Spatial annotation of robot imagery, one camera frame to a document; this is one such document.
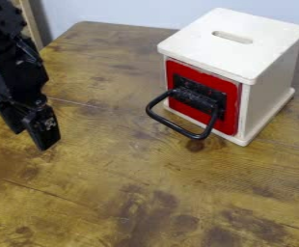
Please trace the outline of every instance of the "black handle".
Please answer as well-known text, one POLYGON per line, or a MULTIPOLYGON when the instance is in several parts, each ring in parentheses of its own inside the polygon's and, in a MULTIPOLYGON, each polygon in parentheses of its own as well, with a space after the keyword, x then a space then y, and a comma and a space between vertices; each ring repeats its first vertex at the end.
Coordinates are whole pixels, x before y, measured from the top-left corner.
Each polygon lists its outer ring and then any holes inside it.
POLYGON ((177 125, 174 122, 171 122, 170 120, 167 120, 165 117, 159 116, 154 111, 153 108, 170 96, 177 96, 181 97, 181 90, 179 89, 173 89, 169 90, 167 92, 165 92, 159 97, 157 97, 150 104, 146 107, 146 112, 148 114, 148 116, 157 120, 159 123, 165 124, 167 127, 170 127, 171 129, 174 129, 178 133, 181 133, 182 135, 187 136, 191 139, 195 140, 203 140, 209 137, 213 128, 215 126, 217 120, 219 118, 219 107, 218 104, 211 104, 210 108, 211 108, 211 119, 209 121, 207 127, 206 127, 206 131, 202 134, 197 134, 193 133, 191 131, 189 131, 187 129, 185 129, 183 127, 181 127, 179 125, 177 125))

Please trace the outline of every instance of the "wooden table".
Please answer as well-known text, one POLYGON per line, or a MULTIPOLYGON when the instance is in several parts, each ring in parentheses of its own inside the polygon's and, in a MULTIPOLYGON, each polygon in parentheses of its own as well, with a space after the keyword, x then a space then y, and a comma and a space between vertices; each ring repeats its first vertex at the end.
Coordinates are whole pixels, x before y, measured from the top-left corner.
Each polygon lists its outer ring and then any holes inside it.
POLYGON ((0 120, 0 247, 299 247, 299 68, 247 148, 189 141, 144 113, 173 33, 83 22, 43 50, 63 139, 0 120))

